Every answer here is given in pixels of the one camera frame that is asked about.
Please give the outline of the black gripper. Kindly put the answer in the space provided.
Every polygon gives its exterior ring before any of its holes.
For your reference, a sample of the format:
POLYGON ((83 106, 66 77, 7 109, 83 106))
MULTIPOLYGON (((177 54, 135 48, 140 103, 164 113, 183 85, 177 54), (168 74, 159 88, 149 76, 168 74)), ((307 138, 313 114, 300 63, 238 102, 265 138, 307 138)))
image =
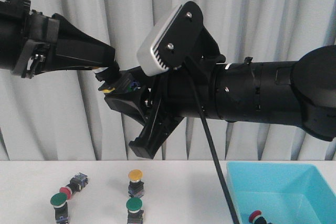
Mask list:
POLYGON ((150 97, 152 106, 145 120, 147 95, 145 74, 140 67, 124 70, 131 72, 141 88, 129 92, 104 94, 110 109, 125 114, 136 121, 144 121, 140 135, 129 143, 137 157, 153 159, 171 133, 185 117, 199 116, 193 89, 196 89, 202 112, 207 119, 219 119, 215 99, 216 76, 225 57, 219 52, 217 42, 203 28, 191 54, 182 65, 155 75, 150 97))
POLYGON ((1 2, 1 69, 22 78, 58 70, 112 67, 115 49, 63 16, 30 9, 30 0, 1 2))

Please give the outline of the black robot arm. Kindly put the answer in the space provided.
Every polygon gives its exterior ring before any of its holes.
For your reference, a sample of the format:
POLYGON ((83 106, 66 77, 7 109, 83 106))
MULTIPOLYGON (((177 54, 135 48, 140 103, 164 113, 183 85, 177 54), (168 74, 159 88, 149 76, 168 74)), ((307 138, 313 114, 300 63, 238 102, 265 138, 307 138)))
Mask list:
POLYGON ((225 63, 205 28, 170 29, 154 55, 172 71, 155 77, 150 115, 135 155, 153 158, 185 117, 299 127, 331 141, 335 137, 335 46, 298 61, 225 63))

